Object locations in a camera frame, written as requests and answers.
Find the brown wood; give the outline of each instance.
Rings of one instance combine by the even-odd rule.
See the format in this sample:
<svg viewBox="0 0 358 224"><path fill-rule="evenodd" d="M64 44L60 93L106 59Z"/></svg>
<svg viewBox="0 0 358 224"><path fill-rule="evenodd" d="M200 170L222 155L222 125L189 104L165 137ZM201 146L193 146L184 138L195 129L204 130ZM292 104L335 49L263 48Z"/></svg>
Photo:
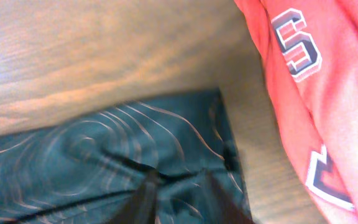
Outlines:
<svg viewBox="0 0 358 224"><path fill-rule="evenodd" d="M281 147L232 1L0 0L0 135L219 85L262 223L324 223Z"/></svg>

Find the garment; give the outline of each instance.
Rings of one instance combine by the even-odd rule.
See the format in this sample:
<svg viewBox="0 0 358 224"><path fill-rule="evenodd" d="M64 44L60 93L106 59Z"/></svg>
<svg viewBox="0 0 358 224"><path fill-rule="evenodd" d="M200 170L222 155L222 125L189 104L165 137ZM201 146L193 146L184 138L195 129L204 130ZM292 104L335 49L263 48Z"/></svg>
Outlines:
<svg viewBox="0 0 358 224"><path fill-rule="evenodd" d="M236 0L288 158L331 223L358 223L358 0Z"/></svg>
<svg viewBox="0 0 358 224"><path fill-rule="evenodd" d="M0 137L0 223L106 222L154 169L160 223L210 223L206 170L250 215L224 105L211 90Z"/></svg>

